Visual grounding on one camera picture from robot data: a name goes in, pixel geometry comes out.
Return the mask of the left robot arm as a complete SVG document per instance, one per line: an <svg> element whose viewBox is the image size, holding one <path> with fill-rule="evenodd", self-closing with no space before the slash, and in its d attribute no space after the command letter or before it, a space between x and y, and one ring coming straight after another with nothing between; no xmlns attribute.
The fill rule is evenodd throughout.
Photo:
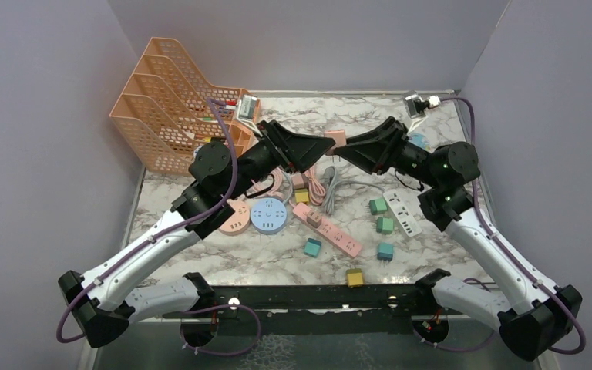
<svg viewBox="0 0 592 370"><path fill-rule="evenodd" d="M206 239L234 215L228 203L281 168L289 173L312 167L335 141L323 136L293 133L277 121L262 121L257 143L237 156L221 141L205 143L189 167L194 181L172 202L168 211L142 236L109 260L79 273L67 271L58 280L67 303L56 329L62 335L72 315L91 348L117 339L135 320L157 316L182 307L189 314L205 315L210 294L199 288L202 281L187 275L178 288L155 294L151 299L133 292L138 284L171 257Z"/></svg>

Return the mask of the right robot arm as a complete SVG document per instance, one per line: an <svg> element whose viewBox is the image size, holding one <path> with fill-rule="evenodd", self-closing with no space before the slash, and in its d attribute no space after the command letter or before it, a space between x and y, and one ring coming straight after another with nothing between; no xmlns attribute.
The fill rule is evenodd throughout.
<svg viewBox="0 0 592 370"><path fill-rule="evenodd" d="M497 331L517 357L533 361L571 331L583 335L577 314L583 298L572 285L560 286L538 271L479 209L466 185L479 175L476 148L457 141L427 151L409 139L406 127L389 117L377 128L350 137L334 154L366 173L389 169L426 185L419 206L426 220L459 243L494 280L490 294L436 270L417 281L415 306L431 314L444 307Z"/></svg>

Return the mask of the pink plug adapter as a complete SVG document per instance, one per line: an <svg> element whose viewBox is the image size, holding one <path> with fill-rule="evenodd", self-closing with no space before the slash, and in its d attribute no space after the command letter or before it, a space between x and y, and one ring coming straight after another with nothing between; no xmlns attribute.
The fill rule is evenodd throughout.
<svg viewBox="0 0 592 370"><path fill-rule="evenodd" d="M343 129L330 129L324 132L324 137L333 139L335 144L326 152L327 156L333 156L336 148L347 144L346 132Z"/></svg>

